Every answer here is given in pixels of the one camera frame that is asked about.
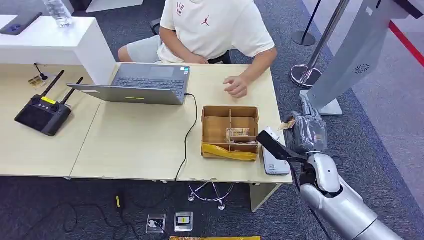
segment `yellow tag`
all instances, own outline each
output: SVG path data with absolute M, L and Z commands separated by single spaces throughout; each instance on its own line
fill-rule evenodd
M 119 203 L 119 196 L 116 196 L 116 205 L 118 206 L 118 208 L 121 207 L 121 204 Z
M 129 96 L 126 96 L 125 98 L 126 99 L 138 99 L 138 100 L 144 100 L 145 99 L 144 97 L 129 97 Z
M 48 102 L 49 104 L 55 104 L 55 103 L 56 103 L 56 101 L 53 101 L 53 100 L 51 100 L 50 98 L 47 98 L 47 97 L 45 97 L 45 96 L 43 96 L 43 97 L 41 98 L 41 100 L 46 101 L 46 102 Z
M 279 126 L 278 130 L 286 130 L 286 129 L 291 129 L 293 128 L 293 126 L 295 125 L 296 121 L 293 119 L 289 122 L 282 122 L 281 125 Z

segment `yellow label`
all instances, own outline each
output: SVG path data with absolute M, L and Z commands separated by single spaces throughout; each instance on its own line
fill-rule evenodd
M 56 101 L 53 101 L 53 100 L 51 100 L 50 98 L 47 98 L 47 97 L 45 97 L 45 96 L 43 96 L 43 97 L 41 98 L 41 100 L 46 101 L 46 102 L 48 102 L 49 104 L 55 104 L 55 103 L 56 103 Z
M 126 96 L 126 99 L 139 99 L 139 100 L 144 100 L 144 97 L 130 97 L 130 96 Z
M 121 207 L 121 204 L 119 203 L 119 196 L 116 196 L 116 205 L 118 206 L 118 208 Z

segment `cable cord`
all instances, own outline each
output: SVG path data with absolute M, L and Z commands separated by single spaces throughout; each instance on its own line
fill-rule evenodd
M 144 211 L 144 210 L 146 210 L 146 209 L 153 209 L 153 208 L 156 208 L 157 206 L 159 206 L 161 203 L 163 203 L 164 201 L 166 201 L 166 200 L 168 200 L 172 195 L 174 195 L 175 194 L 175 189 L 173 189 L 172 191 L 171 191 L 171 193 L 169 193 L 166 197 L 164 197 L 163 199 L 161 199 L 161 200 L 159 200 L 157 203 L 155 203 L 154 205 L 152 205 L 152 206 L 142 206 L 142 205 L 140 205 L 140 204 L 138 204 L 138 203 L 136 203 L 136 202 L 134 202 L 133 200 L 131 200 L 131 203 L 134 205 L 134 206 L 136 206 L 137 208 L 139 208 L 140 210 L 140 212 L 142 212 L 142 211 Z M 124 215 L 124 209 L 123 210 L 121 210 L 120 212 L 119 212 L 119 218 L 120 218 L 120 221 L 122 222 L 122 224 L 119 224 L 119 225 L 114 225 L 114 224 L 112 224 L 112 223 L 110 223 L 109 222 L 109 220 L 108 220 L 108 218 L 106 217 L 106 214 L 105 214 L 105 212 L 103 211 L 103 209 L 102 209 L 102 207 L 100 207 L 98 204 L 72 204 L 72 203 L 68 203 L 68 202 L 65 202 L 65 203 L 60 203 L 60 204 L 58 204 L 57 206 L 55 206 L 55 207 L 53 207 L 51 210 L 50 210 L 50 212 L 49 213 L 47 213 L 44 217 L 42 217 L 39 221 L 37 221 L 26 233 L 25 233 L 25 235 L 23 235 L 21 238 L 19 238 L 20 240 L 26 240 L 26 239 L 29 239 L 28 238 L 28 236 L 29 236 L 29 234 L 30 233 L 32 233 L 35 229 L 37 229 L 43 222 L 45 222 L 47 219 L 49 219 L 58 209 L 60 209 L 60 208 L 62 208 L 62 207 L 70 207 L 71 209 L 72 209 L 72 213 L 73 213 L 73 215 L 74 215 L 74 218 L 69 218 L 69 214 L 66 214 L 65 216 L 64 216 L 64 221 L 63 221 L 63 224 L 62 224 L 62 229 L 63 229 L 63 231 L 66 233 L 66 234 L 70 234 L 70 233 L 72 233 L 72 232 L 74 232 L 76 229 L 77 229 L 77 227 L 78 227 L 78 219 L 79 219 L 79 216 L 78 216 L 78 212 L 77 212 L 77 208 L 87 208 L 87 207 L 93 207 L 93 208 L 96 208 L 96 209 L 98 209 L 98 211 L 100 212 L 100 214 L 101 214 L 101 216 L 102 216 L 102 219 L 104 220 L 104 222 L 105 222 L 105 224 L 109 227 L 109 228 L 111 228 L 111 229 L 113 229 L 113 240 L 124 240 L 127 236 L 128 236 L 128 233 L 129 233 L 129 230 L 130 230 L 130 228 L 131 228 L 131 230 L 132 230 L 132 232 L 133 232 L 133 234 L 134 234 L 134 236 L 135 236 L 135 238 L 137 239 L 137 240 L 140 240 L 141 238 L 140 238 L 140 236 L 139 236 L 139 234 L 137 233 L 137 230 L 136 230 L 136 226 L 137 225 L 139 225 L 139 224 L 145 224 L 145 223 L 147 223 L 146 221 L 140 221 L 140 222 L 137 222 L 136 224 L 132 224 L 131 222 L 129 222 L 129 221 L 127 221 L 126 219 L 125 219 L 125 215 Z M 74 223 L 72 224 L 72 226 L 71 227 L 67 227 L 67 225 L 68 225 L 68 223 L 71 221 L 71 220 L 74 220 Z M 121 235 L 121 237 L 118 237 L 118 233 L 119 233 L 119 231 L 122 229 L 122 228 L 124 228 L 125 227 L 125 232 L 123 232 L 123 234 Z M 164 237 L 162 238 L 162 240 L 164 240 L 166 237 L 167 237 L 167 232 L 162 228 L 162 226 L 159 226 L 162 230 L 163 230 L 163 232 L 164 232 Z
M 296 185 L 296 189 L 297 191 L 300 193 L 301 192 L 301 187 L 299 186 L 299 182 L 298 182 L 298 176 L 296 175 L 296 170 L 293 167 L 292 163 L 290 161 L 287 161 L 288 165 L 290 166 L 290 170 L 291 170 L 291 174 L 293 175 L 294 178 L 294 184 Z M 324 227 L 323 223 L 321 222 L 321 220 L 318 218 L 317 214 L 315 213 L 315 211 L 310 207 L 307 206 L 310 210 L 310 212 L 312 213 L 312 215 L 315 217 L 316 221 L 318 222 L 319 226 L 321 227 L 322 231 L 324 231 L 324 234 L 327 236 L 327 238 L 329 240 L 332 240 L 332 238 L 330 237 L 329 233 L 327 232 L 326 228 Z
M 39 65 L 37 63 L 34 63 L 34 66 L 37 68 L 38 72 L 40 73 L 40 77 L 43 81 L 47 80 L 48 77 L 46 75 L 44 75 L 44 73 L 42 73 L 39 69 Z
M 70 234 L 70 233 L 72 233 L 72 232 L 74 232 L 76 229 L 77 229 L 77 227 L 78 227 L 78 219 L 79 219 L 79 216 L 78 216 L 78 211 L 77 211 L 77 208 L 88 208 L 88 207 L 92 207 L 92 208 L 96 208 L 99 212 L 100 212 L 100 214 L 101 214 L 101 216 L 102 216 L 102 218 L 103 218 L 103 220 L 104 220 L 104 223 L 109 227 L 109 228 L 111 228 L 111 229 L 113 229 L 113 239 L 114 240 L 123 240 L 127 235 L 128 235 L 128 231 L 129 231 L 129 226 L 130 226 L 130 224 L 129 223 L 127 223 L 125 220 L 124 220 L 124 211 L 121 211 L 120 212 L 120 220 L 122 221 L 122 224 L 120 224 L 120 225 L 114 225 L 114 224 L 112 224 L 112 223 L 110 223 L 109 222 L 109 220 L 108 220 L 108 218 L 106 217 L 106 214 L 105 214 L 105 212 L 103 211 L 103 209 L 102 209 L 102 207 L 100 207 L 98 204 L 72 204 L 72 203 L 68 203 L 68 202 L 65 202 L 65 203 L 60 203 L 60 204 L 58 204 L 57 206 L 55 206 L 55 207 L 53 207 L 51 210 L 50 210 L 50 212 L 48 213 L 48 214 L 46 214 L 44 217 L 42 217 L 39 221 L 37 221 L 26 233 L 25 233 L 25 235 L 23 235 L 20 239 L 21 240 L 25 240 L 25 239 L 28 239 L 28 236 L 29 236 L 29 234 L 30 233 L 32 233 L 37 227 L 39 227 L 43 222 L 45 222 L 47 219 L 49 219 L 49 217 L 51 217 L 58 209 L 60 209 L 60 208 L 62 208 L 62 207 L 70 207 L 71 209 L 72 209 L 72 212 L 73 212 L 73 215 L 74 215 L 74 218 L 69 218 L 68 216 L 69 216 L 69 214 L 66 214 L 65 216 L 64 216 L 64 221 L 63 221 L 63 224 L 62 224 L 62 228 L 63 228 L 63 231 L 65 232 L 65 233 L 67 233 L 67 234 Z M 67 225 L 68 225 L 68 223 L 70 223 L 71 222 L 71 220 L 74 220 L 74 223 L 72 224 L 72 226 L 71 227 L 67 227 Z M 126 229 L 125 229 L 125 232 L 122 234 L 122 237 L 117 237 L 117 233 L 118 233 L 118 231 L 122 228 L 122 227 L 125 227 Z M 138 235 L 137 235 L 137 233 L 136 233 L 136 231 L 135 231 L 135 229 L 133 228 L 133 231 L 134 231 L 134 235 L 136 236 L 136 238 L 137 239 L 140 239 L 139 237 L 138 237 Z
M 189 95 L 193 97 L 194 104 L 196 105 L 196 109 L 195 109 L 196 110 L 196 119 L 194 120 L 193 126 L 190 127 L 190 130 L 188 130 L 187 134 L 185 135 L 185 138 L 184 138 L 184 161 L 182 161 L 181 165 L 179 166 L 178 171 L 176 172 L 176 176 L 175 176 L 174 181 L 177 181 L 178 175 L 180 174 L 180 171 L 181 171 L 181 168 L 183 167 L 184 163 L 187 162 L 187 137 L 189 136 L 190 132 L 192 131 L 192 129 L 195 127 L 196 123 L 198 122 L 198 103 L 196 101 L 196 97 L 193 94 L 188 93 L 188 92 L 185 94 L 185 96 L 189 96 Z

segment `office chair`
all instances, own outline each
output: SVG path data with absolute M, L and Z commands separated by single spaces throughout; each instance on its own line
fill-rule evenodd
M 158 18 L 156 20 L 153 20 L 150 22 L 150 28 L 154 35 L 159 35 L 159 29 L 160 29 L 161 19 Z M 226 51 L 224 55 L 219 56 L 215 59 L 208 60 L 209 64 L 217 64 L 217 63 L 223 63 L 223 64 L 231 64 L 231 54 L 230 51 Z

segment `white desk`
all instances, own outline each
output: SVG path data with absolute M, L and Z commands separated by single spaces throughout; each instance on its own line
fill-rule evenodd
M 144 0 L 92 0 L 90 6 L 85 11 L 93 13 L 111 9 L 120 9 L 142 5 Z
M 0 29 L 15 15 L 0 15 Z M 0 34 L 0 64 L 83 65 L 97 85 L 104 85 L 116 61 L 94 17 L 74 17 L 58 27 L 41 16 L 17 36 Z

